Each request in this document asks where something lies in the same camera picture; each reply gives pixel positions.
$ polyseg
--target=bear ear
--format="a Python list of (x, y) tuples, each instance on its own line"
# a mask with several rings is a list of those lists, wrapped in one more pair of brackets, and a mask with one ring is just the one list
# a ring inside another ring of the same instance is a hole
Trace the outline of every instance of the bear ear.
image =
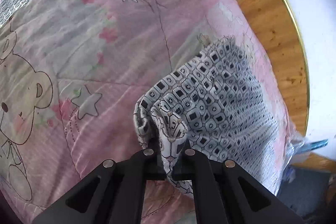
[(43, 71), (38, 71), (34, 75), (34, 82), (36, 88), (35, 107), (48, 107), (53, 98), (53, 85), (49, 76)]
[(0, 38), (0, 59), (4, 60), (12, 51), (16, 44), (16, 32), (11, 31), (9, 35)]

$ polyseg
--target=bear print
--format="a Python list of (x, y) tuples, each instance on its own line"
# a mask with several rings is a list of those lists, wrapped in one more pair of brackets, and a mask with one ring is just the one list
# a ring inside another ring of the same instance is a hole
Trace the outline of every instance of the bear print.
[(35, 108), (50, 105), (53, 86), (45, 72), (35, 71), (13, 53), (16, 39), (9, 22), (0, 33), (0, 175), (22, 199), (30, 201), (32, 190), (18, 147), (31, 134)]

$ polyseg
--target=geometric pattern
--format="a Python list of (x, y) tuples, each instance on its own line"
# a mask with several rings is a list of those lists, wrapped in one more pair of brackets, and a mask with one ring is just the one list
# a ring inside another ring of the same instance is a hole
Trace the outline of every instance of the geometric pattern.
[(167, 177), (182, 193), (192, 194), (191, 182), (173, 181), (170, 173), (187, 139), (211, 160), (235, 160), (259, 182), (268, 178), (268, 189), (278, 181), (278, 123), (234, 37), (208, 45), (156, 83), (138, 100), (134, 124), (142, 148), (159, 139)]

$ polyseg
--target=wooden table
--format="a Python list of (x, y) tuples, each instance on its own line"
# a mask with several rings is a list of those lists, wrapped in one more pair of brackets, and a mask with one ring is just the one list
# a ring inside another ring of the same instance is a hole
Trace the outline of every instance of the wooden table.
[[(287, 1), (237, 2), (268, 54), (292, 121), (305, 135), (309, 113), (309, 74), (303, 42)], [(313, 153), (298, 165), (336, 173), (336, 162)]]

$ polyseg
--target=white floor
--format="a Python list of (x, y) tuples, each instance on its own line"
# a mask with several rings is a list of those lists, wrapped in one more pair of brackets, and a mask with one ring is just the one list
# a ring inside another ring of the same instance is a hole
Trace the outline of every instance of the white floor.
[(336, 0), (288, 0), (305, 45), (310, 111), (307, 138), (330, 139), (316, 153), (336, 160)]

